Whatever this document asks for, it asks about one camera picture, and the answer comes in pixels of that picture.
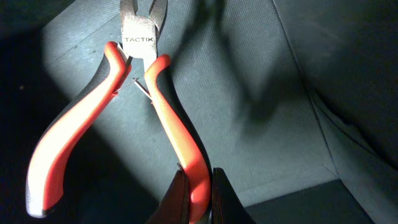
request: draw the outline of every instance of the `metal plier head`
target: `metal plier head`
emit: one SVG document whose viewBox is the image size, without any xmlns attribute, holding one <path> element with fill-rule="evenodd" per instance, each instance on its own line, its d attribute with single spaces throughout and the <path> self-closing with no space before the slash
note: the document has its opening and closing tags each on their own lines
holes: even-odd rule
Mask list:
<svg viewBox="0 0 398 224">
<path fill-rule="evenodd" d="M 157 40 L 167 12 L 167 0 L 154 0 L 149 16 L 138 16 L 137 0 L 120 1 L 123 51 L 133 58 L 142 58 L 144 71 L 157 58 Z"/>
</svg>

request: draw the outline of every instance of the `red plier handle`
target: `red plier handle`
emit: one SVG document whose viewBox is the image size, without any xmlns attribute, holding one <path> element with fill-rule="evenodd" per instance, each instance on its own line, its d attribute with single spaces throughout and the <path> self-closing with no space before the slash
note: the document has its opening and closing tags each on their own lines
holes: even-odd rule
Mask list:
<svg viewBox="0 0 398 224">
<path fill-rule="evenodd" d="M 164 83 L 165 79 L 171 79 L 169 66 L 170 57 L 162 55 L 148 68 L 144 78 L 160 122 L 172 143 L 184 172 L 188 176 L 190 188 L 189 220 L 190 223 L 195 223 L 203 216 L 209 205 L 211 194 L 210 168 L 207 166 L 198 144 L 193 139 L 192 133 L 188 131 L 181 117 L 176 113 L 179 109 L 175 107 L 180 104 L 177 94 L 172 83 Z M 162 87 L 172 89 L 161 91 Z"/>
<path fill-rule="evenodd" d="M 112 100 L 131 66 L 126 66 L 118 45 L 108 42 L 97 72 L 80 94 L 58 115 L 37 144 L 26 180 L 26 209 L 45 217 L 63 195 L 68 157 L 83 133 Z"/>
</svg>

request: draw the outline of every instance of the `black plastic piece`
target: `black plastic piece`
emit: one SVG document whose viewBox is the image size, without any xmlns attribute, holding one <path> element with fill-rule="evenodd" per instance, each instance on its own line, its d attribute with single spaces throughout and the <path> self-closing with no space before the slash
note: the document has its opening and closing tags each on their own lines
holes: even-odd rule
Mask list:
<svg viewBox="0 0 398 224">
<path fill-rule="evenodd" d="M 242 206 L 222 168 L 213 169 L 211 214 L 214 224 L 255 223 Z"/>
<path fill-rule="evenodd" d="M 189 223 L 189 183 L 183 170 L 175 173 L 162 202 L 146 224 Z"/>
</svg>

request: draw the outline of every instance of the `gray fabric surface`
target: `gray fabric surface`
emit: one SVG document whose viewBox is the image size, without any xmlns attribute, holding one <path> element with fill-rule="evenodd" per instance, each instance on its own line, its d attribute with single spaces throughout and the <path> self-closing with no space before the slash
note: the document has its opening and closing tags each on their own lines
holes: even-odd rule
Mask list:
<svg viewBox="0 0 398 224">
<path fill-rule="evenodd" d="M 337 179 L 272 1 L 215 2 L 169 1 L 158 44 L 211 165 L 244 206 Z M 118 0 L 77 0 L 44 28 L 45 66 L 69 99 L 95 73 L 105 43 L 121 40 L 118 13 Z M 143 72 L 134 60 L 127 82 Z M 160 201 L 178 160 L 146 96 L 125 88 L 94 127 Z"/>
<path fill-rule="evenodd" d="M 305 78 L 398 169 L 398 2 L 275 4 Z"/>
<path fill-rule="evenodd" d="M 246 208 L 257 223 L 373 223 L 340 180 Z"/>
<path fill-rule="evenodd" d="M 375 223 L 398 223 L 398 172 L 312 96 L 340 179 Z"/>
</svg>

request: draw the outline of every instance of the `pliers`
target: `pliers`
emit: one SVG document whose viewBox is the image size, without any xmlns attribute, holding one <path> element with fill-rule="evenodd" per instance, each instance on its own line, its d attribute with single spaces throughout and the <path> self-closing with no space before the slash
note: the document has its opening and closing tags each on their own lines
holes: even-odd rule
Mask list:
<svg viewBox="0 0 398 224">
<path fill-rule="evenodd" d="M 54 119 L 40 138 L 30 160 L 26 180 L 26 208 L 29 215 L 42 218 L 49 214 L 63 195 L 63 175 L 68 157 L 108 103 L 117 96 L 131 71 L 131 60 L 144 62 L 148 90 L 136 84 L 152 100 L 183 172 L 189 182 L 189 222 L 198 221 L 209 207 L 211 183 L 198 144 L 177 115 L 178 98 L 164 91 L 170 57 L 157 57 L 157 40 L 167 11 L 167 0 L 154 0 L 149 17 L 138 16 L 137 1 L 121 0 L 122 44 L 108 42 L 104 57 L 89 84 Z"/>
</svg>

